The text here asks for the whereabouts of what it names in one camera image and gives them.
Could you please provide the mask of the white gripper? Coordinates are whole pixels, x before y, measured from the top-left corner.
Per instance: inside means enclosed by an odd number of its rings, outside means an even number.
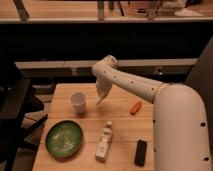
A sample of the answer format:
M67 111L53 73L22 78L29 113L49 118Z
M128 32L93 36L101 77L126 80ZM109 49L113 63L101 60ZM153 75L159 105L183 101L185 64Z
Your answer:
M100 104L109 94L112 89L112 84L104 79L96 80L97 98L96 104Z

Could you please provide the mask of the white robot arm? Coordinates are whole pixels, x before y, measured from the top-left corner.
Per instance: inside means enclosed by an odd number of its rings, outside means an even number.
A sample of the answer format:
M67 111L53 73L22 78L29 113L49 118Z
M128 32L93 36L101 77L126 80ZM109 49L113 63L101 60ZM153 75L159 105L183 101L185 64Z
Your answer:
M108 55L92 66L97 101L116 85L153 104L155 171L212 171L208 121L201 96L184 84L168 84L119 71Z

